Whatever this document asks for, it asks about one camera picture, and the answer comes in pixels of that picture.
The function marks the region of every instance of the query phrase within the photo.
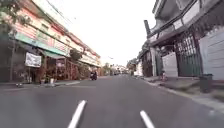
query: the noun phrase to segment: banner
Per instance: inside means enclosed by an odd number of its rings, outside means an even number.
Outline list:
[[[41,66],[41,56],[33,55],[31,53],[26,53],[25,65],[29,67],[40,67]]]

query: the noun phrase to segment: sky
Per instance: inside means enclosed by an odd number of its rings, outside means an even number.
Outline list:
[[[49,0],[68,18],[70,30],[101,56],[126,65],[146,41],[144,20],[155,26],[155,0]]]

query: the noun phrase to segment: white lane marking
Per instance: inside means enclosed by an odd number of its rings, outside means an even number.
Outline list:
[[[150,120],[149,116],[147,115],[147,113],[145,111],[141,111],[140,115],[142,117],[143,122],[145,123],[145,126],[147,128],[155,128],[152,121]]]
[[[75,111],[75,113],[74,113],[74,115],[72,117],[72,120],[69,123],[68,128],[76,128],[78,126],[79,119],[80,119],[80,117],[82,115],[82,112],[84,110],[85,105],[86,105],[86,101],[85,100],[82,100],[79,103],[79,105],[78,105],[78,107],[77,107],[77,109],[76,109],[76,111]]]

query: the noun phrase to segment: tree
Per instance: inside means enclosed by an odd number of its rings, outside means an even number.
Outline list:
[[[137,65],[137,63],[138,63],[138,60],[136,58],[134,58],[134,59],[128,61],[126,67],[129,70],[136,71],[136,65]]]
[[[70,59],[72,62],[77,62],[81,58],[82,58],[82,54],[79,53],[78,50],[76,50],[75,48],[70,50]]]
[[[14,36],[16,32],[15,30],[12,31],[13,24],[17,21],[22,25],[30,22],[30,18],[25,18],[17,14],[19,10],[20,6],[16,0],[0,0],[0,35],[4,37],[8,34]]]
[[[104,74],[108,74],[111,72],[109,63],[105,63],[105,65],[103,66],[103,70],[104,70]]]

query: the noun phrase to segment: asphalt road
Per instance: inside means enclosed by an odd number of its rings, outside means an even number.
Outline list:
[[[224,115],[191,99],[128,76],[75,86],[0,92],[0,128],[67,128],[80,100],[87,100],[80,128],[223,128]]]

